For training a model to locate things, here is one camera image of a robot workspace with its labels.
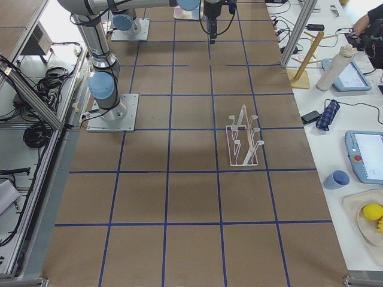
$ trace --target plate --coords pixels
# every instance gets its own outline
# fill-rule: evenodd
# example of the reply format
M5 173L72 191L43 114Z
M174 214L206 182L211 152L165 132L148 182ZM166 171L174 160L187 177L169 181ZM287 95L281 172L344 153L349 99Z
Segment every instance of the plate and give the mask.
M369 220L361 212L365 205L359 209L357 216L359 230L371 244L383 247L383 234L378 232L378 220Z

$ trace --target blue tablet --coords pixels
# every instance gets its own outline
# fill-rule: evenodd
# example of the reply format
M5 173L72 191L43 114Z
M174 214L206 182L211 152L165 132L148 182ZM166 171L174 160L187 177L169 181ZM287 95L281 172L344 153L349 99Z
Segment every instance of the blue tablet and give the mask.
M359 180L365 184L383 184L383 133L349 130L345 142Z
M327 69L332 59L323 59L322 67ZM333 87L338 91L369 91L371 85L363 75L358 66L352 61L342 71L339 77L333 83Z

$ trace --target metal mounting plate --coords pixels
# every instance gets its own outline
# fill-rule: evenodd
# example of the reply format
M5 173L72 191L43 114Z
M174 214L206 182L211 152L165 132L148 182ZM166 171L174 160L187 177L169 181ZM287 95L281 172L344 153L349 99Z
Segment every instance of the metal mounting plate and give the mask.
M150 19L138 19L141 24L141 31L135 35L125 35L120 30L113 31L111 40L114 42L137 42L148 41Z
M89 120L88 132L134 132L136 123L137 107L139 94L121 94L121 101L126 105L127 112L122 120L105 121L102 117ZM96 101L93 103L92 109L98 109ZM92 117L97 117L100 113L92 114Z

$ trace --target red button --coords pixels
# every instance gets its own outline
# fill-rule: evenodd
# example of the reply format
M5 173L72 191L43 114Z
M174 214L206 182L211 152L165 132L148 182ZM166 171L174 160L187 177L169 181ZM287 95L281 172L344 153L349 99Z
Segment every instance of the red button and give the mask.
M361 156L360 156L360 155L356 155L356 156L354 157L354 160L355 160L355 161L361 161Z

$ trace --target yellow lemon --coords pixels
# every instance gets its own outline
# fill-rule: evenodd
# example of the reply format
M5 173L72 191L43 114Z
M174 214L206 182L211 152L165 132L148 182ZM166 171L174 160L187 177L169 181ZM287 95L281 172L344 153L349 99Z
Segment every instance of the yellow lemon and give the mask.
M383 207L377 203L370 203L365 205L361 212L369 220L378 220L383 216Z

